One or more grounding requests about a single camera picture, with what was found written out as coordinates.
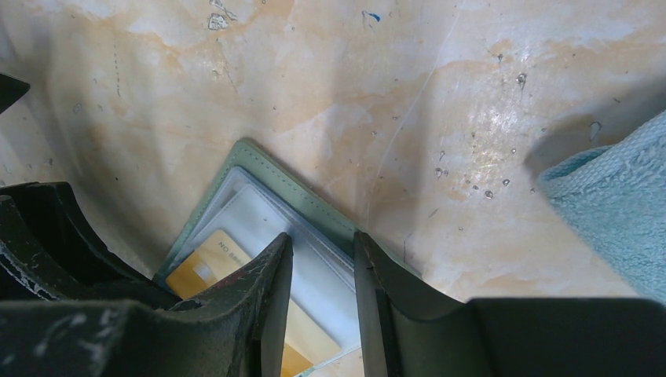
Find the towel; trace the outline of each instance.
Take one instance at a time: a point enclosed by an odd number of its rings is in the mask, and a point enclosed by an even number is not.
[[[666,112],[538,181],[582,240],[638,293],[666,303]]]

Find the blue spot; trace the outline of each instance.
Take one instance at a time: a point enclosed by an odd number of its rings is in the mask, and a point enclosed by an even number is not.
[[[367,14],[368,14],[369,16],[374,17],[375,20],[377,20],[377,22],[379,22],[379,21],[382,20],[382,18],[381,18],[379,15],[377,15],[377,14],[374,14],[374,13],[367,13]]]

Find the scratched surface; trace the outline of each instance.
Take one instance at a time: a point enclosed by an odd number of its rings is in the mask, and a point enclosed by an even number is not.
[[[149,274],[252,137],[451,296],[633,295],[534,178],[663,110],[666,3],[216,4],[0,2],[0,67],[33,85],[0,184],[71,181]]]

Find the blue towel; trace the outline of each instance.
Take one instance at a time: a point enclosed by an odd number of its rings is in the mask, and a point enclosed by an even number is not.
[[[539,177],[555,210],[640,294],[666,303],[666,112]]]

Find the light blue cloth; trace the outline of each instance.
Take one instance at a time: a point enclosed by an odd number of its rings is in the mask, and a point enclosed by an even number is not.
[[[544,171],[539,184],[638,293],[666,302],[666,112],[617,145]]]

